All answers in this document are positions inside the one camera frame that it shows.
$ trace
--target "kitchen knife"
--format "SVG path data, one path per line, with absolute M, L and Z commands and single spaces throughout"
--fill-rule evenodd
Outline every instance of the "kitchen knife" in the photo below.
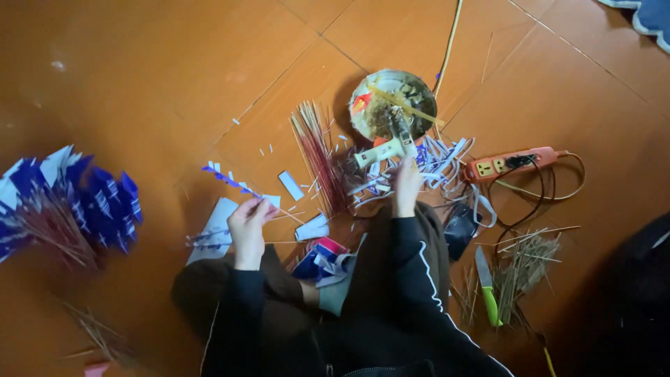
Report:
M 491 326 L 502 326 L 503 322 L 498 319 L 498 304 L 493 297 L 493 279 L 491 278 L 491 271 L 488 269 L 486 256 L 484 250 L 479 246 L 474 254 L 474 261 L 477 263 L 477 273 L 479 273 L 479 283 L 482 285 L 482 294 L 484 295 L 484 304 L 486 305 L 486 312 L 488 312 L 488 320 Z

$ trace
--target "smartphone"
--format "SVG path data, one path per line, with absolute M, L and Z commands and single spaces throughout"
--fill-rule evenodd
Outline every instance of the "smartphone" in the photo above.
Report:
M 444 227 L 444 240 L 449 246 L 449 258 L 459 260 L 468 247 L 470 240 L 477 232 L 479 224 L 474 222 L 474 211 L 463 204 L 456 204 L 449 214 L 447 225 Z M 477 221 L 482 221 L 482 215 L 477 213 Z

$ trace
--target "green knife handle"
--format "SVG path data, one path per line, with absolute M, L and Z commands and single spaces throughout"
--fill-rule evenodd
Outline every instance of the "green knife handle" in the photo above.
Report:
M 491 326 L 502 326 L 503 322 L 498 319 L 498 304 L 496 304 L 496 299 L 493 297 L 493 287 L 483 286 L 482 293 L 484 294 L 484 304 L 486 304 L 488 320 L 491 322 Z

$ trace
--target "black pants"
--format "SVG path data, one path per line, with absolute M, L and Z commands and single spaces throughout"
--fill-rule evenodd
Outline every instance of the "black pants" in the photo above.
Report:
M 448 312 L 449 253 L 442 222 L 425 203 L 417 203 L 415 214 L 426 242 L 423 256 L 438 297 L 442 299 L 445 312 Z M 349 292 L 342 306 L 342 317 L 362 313 L 384 316 L 388 313 L 394 295 L 393 270 L 388 259 L 390 223 L 389 206 L 382 208 L 371 219 L 368 236 L 358 252 Z M 214 311 L 234 257 L 227 254 L 219 259 L 198 260 L 186 266 L 174 280 L 172 299 L 202 343 L 209 338 Z M 261 271 L 266 276 L 264 339 L 268 342 L 287 339 L 318 324 L 319 312 L 304 306 L 299 282 L 282 266 L 272 245 L 265 247 Z

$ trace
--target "hand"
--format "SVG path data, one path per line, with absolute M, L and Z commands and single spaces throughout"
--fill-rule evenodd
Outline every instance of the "hand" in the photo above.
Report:
M 393 217 L 414 217 L 414 206 L 422 182 L 423 179 L 414 158 L 404 158 L 395 173 Z
M 228 218 L 228 230 L 235 246 L 235 270 L 256 270 L 261 267 L 265 251 L 263 225 L 272 219 L 279 209 L 267 199 L 253 198 L 240 204 Z

